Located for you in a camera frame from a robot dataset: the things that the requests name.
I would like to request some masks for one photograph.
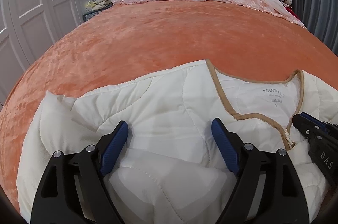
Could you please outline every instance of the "white jacket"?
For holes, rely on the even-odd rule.
[[[243,142],[263,151],[288,150],[312,220],[328,184],[311,162],[308,141],[291,125],[303,111],[338,123],[338,91],[305,71],[284,82],[257,82],[222,74],[208,60],[77,99],[47,92],[22,147],[16,181],[21,214],[29,221],[54,151],[80,152],[124,120],[129,137],[105,184],[125,222],[215,223],[236,183],[211,134],[219,117]]]

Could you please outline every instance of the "white wardrobe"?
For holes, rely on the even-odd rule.
[[[24,71],[83,22],[88,1],[0,0],[0,109]]]

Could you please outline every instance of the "silver bolt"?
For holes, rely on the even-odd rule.
[[[95,146],[94,145],[89,145],[86,147],[86,151],[88,151],[89,153],[95,150]]]
[[[281,156],[285,156],[285,155],[286,155],[286,150],[283,149],[283,148],[280,148],[280,149],[278,150],[278,153],[279,153]]]
[[[60,157],[60,155],[61,155],[61,151],[56,151],[56,152],[53,153],[53,156],[55,158]]]
[[[245,148],[246,150],[248,150],[248,151],[252,151],[252,150],[254,149],[254,146],[253,146],[253,144],[246,143],[246,144],[244,145],[244,148]]]

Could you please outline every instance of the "blue gripper pad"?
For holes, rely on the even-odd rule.
[[[128,130],[128,124],[126,122],[123,122],[120,129],[117,131],[114,138],[111,140],[110,144],[101,155],[100,172],[103,176],[107,175],[113,170],[116,160],[119,157],[120,152],[123,148],[123,145],[127,141]]]
[[[211,132],[226,166],[231,172],[237,175],[239,172],[238,154],[216,119],[212,121]]]
[[[306,119],[308,119],[308,120],[314,122],[318,127],[320,127],[320,129],[321,129],[322,131],[324,131],[324,132],[327,133],[326,127],[325,127],[324,123],[322,123],[321,121],[317,120],[316,118],[312,117],[311,115],[309,115],[309,114],[307,114],[307,113],[305,113],[305,112],[302,112],[302,113],[300,114],[300,116],[302,116],[302,117],[304,117],[304,118],[306,118]]]

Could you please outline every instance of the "orange blanket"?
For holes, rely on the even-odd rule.
[[[51,47],[21,77],[0,113],[0,183],[18,209],[22,142],[48,89],[79,97],[110,84],[210,59],[224,72],[281,81],[303,69],[338,89],[338,58],[305,28],[215,1],[117,5]]]

